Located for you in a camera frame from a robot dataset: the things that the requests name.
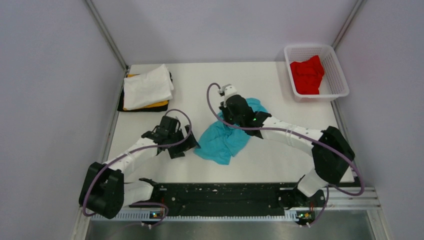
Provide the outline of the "turquoise t-shirt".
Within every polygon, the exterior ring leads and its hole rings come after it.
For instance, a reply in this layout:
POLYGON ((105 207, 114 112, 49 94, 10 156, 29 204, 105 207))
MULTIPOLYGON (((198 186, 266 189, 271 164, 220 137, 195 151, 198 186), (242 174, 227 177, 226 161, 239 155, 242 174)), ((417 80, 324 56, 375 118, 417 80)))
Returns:
POLYGON ((200 147, 194 150, 194 154, 219 165, 229 165, 231 159, 248 144, 250 138, 243 130, 216 121, 200 136, 200 147))

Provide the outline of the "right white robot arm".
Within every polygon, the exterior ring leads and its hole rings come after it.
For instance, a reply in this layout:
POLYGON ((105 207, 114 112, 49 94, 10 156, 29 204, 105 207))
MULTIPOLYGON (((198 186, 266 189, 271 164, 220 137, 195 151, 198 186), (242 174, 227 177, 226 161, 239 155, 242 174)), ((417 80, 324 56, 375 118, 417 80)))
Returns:
POLYGON ((254 111, 239 94, 220 103, 226 123, 241 127, 252 137, 271 140, 296 148, 313 159, 313 168, 297 183, 293 200, 307 206, 321 188, 340 183, 355 153, 340 130, 329 126, 324 130, 289 124, 264 111, 254 111))

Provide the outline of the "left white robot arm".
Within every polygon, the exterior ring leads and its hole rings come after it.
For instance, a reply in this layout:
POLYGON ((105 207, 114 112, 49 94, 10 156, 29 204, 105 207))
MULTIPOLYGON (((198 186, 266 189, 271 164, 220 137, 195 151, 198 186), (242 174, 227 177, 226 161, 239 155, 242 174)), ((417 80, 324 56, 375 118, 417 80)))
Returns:
POLYGON ((94 162, 88 167, 78 199, 83 214, 87 217, 98 214, 112 219, 123 207, 138 202, 149 207, 156 206, 161 194, 155 190, 153 181, 127 183, 126 177, 163 152, 175 159, 197 147, 199 144, 192 133, 191 121, 182 126, 179 119, 164 115, 158 125, 143 133, 120 155, 104 163, 94 162))

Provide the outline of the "white folded t-shirt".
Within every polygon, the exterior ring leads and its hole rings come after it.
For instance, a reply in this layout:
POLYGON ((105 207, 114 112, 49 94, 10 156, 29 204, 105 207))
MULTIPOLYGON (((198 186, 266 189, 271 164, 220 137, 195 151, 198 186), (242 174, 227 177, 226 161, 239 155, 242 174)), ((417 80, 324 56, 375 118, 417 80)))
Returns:
POLYGON ((173 99, 174 85, 165 64, 142 74, 124 78, 123 109, 143 107, 173 99))

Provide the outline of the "red t-shirt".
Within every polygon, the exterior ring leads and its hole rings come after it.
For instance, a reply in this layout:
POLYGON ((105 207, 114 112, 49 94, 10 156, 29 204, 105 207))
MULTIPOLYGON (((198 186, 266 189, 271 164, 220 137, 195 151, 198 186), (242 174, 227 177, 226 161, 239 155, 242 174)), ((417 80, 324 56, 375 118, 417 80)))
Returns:
POLYGON ((319 95, 320 86, 325 75, 325 70, 318 55, 310 59, 290 64, 296 92, 300 95, 319 95))

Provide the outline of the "white plastic basket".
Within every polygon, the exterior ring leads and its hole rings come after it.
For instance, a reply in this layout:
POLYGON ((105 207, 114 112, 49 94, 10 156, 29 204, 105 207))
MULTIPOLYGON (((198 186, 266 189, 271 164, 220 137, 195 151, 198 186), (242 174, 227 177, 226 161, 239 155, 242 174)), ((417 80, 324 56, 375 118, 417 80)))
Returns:
POLYGON ((346 97, 349 87, 334 49, 325 44, 292 44, 284 48, 287 71, 292 86, 293 97, 297 102, 329 102, 339 97, 346 97), (301 95, 296 92, 290 64, 304 62, 318 55, 324 68, 319 92, 316 95, 301 95))

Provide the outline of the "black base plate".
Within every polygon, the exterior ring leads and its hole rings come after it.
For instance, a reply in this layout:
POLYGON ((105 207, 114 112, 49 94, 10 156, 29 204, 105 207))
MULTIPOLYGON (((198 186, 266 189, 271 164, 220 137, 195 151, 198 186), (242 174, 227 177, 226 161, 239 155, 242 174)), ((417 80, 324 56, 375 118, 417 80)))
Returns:
POLYGON ((318 210, 326 202, 319 190, 306 197, 295 183, 154 183, 147 206, 168 207, 168 217, 267 217, 289 210, 318 210))

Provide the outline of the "aluminium front rail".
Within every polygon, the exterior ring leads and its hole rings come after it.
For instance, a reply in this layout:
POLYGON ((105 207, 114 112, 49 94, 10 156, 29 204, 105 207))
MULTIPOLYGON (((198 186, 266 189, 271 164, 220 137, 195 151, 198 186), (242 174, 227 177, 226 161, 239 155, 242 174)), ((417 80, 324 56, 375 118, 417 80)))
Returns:
POLYGON ((79 215, 73 240, 391 240, 372 188, 358 198, 330 191, 326 210, 311 227, 296 223, 294 210, 277 216, 169 216, 142 225, 148 213, 124 209, 116 218, 79 215))

